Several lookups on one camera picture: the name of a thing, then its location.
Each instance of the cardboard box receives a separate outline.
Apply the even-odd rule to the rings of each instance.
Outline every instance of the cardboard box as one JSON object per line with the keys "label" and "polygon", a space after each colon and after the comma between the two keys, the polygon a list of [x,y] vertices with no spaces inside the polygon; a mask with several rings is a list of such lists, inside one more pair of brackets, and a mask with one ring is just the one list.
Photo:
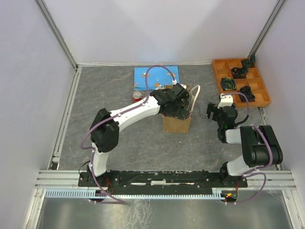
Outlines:
{"label": "cardboard box", "polygon": [[[172,88],[173,85],[166,85],[165,88]],[[163,132],[168,133],[187,133],[189,132],[191,117],[181,120],[173,117],[163,116]]]}

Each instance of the concrete floor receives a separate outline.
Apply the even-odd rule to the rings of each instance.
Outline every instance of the concrete floor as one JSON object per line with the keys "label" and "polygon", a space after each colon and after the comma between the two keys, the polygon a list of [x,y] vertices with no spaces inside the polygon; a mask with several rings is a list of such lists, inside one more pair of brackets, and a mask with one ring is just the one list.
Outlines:
{"label": "concrete floor", "polygon": [[[59,169],[76,170],[90,159],[90,150],[83,151],[79,145],[100,109],[111,111],[132,103],[134,67],[83,67]],[[109,169],[217,171],[224,162],[241,155],[241,146],[222,144],[217,138],[217,123],[205,118],[208,102],[218,102],[211,65],[179,66],[179,76],[183,84],[201,86],[189,133],[163,133],[161,115],[140,120],[120,133],[119,144],[109,155]],[[238,114],[241,121],[246,108],[238,109]],[[256,108],[250,109],[244,125],[250,124],[261,124]]]}

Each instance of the white wall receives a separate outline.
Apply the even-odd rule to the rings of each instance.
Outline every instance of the white wall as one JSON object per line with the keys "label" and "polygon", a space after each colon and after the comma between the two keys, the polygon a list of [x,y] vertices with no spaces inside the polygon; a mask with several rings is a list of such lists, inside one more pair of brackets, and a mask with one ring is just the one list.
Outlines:
{"label": "white wall", "polygon": [[265,109],[305,206],[305,1],[289,0],[257,54],[271,97]]}
{"label": "white wall", "polygon": [[77,63],[245,57],[277,0],[45,0]]}
{"label": "white wall", "polygon": [[73,69],[32,0],[0,7],[0,228],[21,228]]}

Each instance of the orange tray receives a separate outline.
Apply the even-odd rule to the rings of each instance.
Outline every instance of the orange tray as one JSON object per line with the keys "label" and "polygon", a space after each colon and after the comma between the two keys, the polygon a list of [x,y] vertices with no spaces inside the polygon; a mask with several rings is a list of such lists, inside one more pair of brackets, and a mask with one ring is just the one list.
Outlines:
{"label": "orange tray", "polygon": [[[217,88],[219,93],[230,93],[237,92],[243,86],[250,86],[252,93],[255,95],[255,101],[249,102],[251,107],[259,107],[259,106],[268,106],[271,103],[270,96],[267,92],[265,84],[261,78],[261,75],[254,64],[254,68],[248,68],[249,72],[245,79],[234,79],[236,82],[236,90],[233,91],[224,91],[220,80],[223,77],[233,78],[231,69],[234,67],[242,68],[243,65],[241,63],[242,60],[245,59],[221,59],[221,60],[213,60],[212,67],[214,71],[214,76],[217,84]],[[234,103],[236,103],[236,107],[247,107],[246,102],[241,102],[239,95],[233,95]]]}

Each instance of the can lid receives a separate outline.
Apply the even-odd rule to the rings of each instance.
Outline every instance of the can lid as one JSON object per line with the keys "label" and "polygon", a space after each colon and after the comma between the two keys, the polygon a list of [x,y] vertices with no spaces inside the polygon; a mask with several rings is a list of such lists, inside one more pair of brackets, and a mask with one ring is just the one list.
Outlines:
{"label": "can lid", "polygon": [[140,99],[142,97],[142,93],[140,91],[134,91],[132,97],[134,99]]}

